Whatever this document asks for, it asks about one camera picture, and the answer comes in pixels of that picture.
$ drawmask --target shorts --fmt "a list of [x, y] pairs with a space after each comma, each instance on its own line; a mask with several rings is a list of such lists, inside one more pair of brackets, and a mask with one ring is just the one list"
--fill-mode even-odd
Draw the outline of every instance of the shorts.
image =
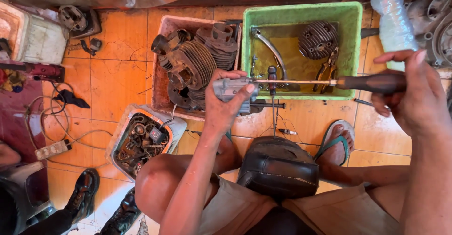
[[[200, 234], [244, 234], [278, 204], [234, 182], [219, 178], [220, 188], [201, 216]], [[286, 199], [282, 206], [318, 234], [396, 234], [399, 223], [366, 193], [364, 185], [311, 197]]]

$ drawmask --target pliers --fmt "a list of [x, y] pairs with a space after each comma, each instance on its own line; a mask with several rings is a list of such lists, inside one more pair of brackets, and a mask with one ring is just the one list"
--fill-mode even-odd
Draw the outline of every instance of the pliers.
[[[338, 58], [338, 53], [339, 53], [339, 47], [336, 47], [336, 49], [334, 49], [334, 51], [330, 54], [330, 57], [328, 57], [328, 60], [326, 62], [322, 63], [320, 70], [317, 72], [317, 76], [315, 77], [315, 80], [321, 80], [322, 76], [327, 68], [330, 69], [329, 75], [328, 75], [328, 80], [336, 78], [336, 71], [337, 71], [336, 60]], [[322, 89], [320, 90], [320, 94], [325, 93], [327, 86], [328, 85], [322, 86]], [[312, 91], [316, 92], [318, 88], [319, 88], [319, 85], [314, 84]]]

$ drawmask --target plastic bottle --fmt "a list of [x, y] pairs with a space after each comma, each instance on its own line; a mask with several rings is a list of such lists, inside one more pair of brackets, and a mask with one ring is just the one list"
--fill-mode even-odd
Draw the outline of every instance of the plastic bottle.
[[[403, 5], [403, 0], [370, 0], [373, 9], [381, 15], [380, 39], [385, 52], [417, 50], [413, 24]], [[405, 70], [404, 62], [390, 61], [389, 69]]]

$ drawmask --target power strip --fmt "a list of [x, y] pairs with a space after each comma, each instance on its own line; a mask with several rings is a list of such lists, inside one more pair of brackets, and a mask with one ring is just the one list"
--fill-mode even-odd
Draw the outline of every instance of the power strip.
[[59, 142], [55, 142], [52, 145], [45, 146], [42, 149], [35, 150], [34, 154], [36, 155], [38, 160], [43, 160], [51, 156], [61, 154], [65, 151], [70, 151], [71, 149], [72, 146], [69, 145], [69, 140], [61, 140]]

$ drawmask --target leather boot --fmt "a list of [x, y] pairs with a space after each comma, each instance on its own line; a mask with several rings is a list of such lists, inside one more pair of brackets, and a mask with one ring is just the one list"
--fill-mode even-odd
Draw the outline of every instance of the leather boot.
[[99, 234], [123, 235], [130, 229], [140, 214], [141, 211], [135, 204], [135, 187], [133, 187], [121, 201], [113, 216], [102, 227]]
[[94, 212], [94, 195], [99, 189], [99, 174], [88, 168], [80, 174], [74, 192], [64, 209], [69, 210], [72, 224], [88, 217]]

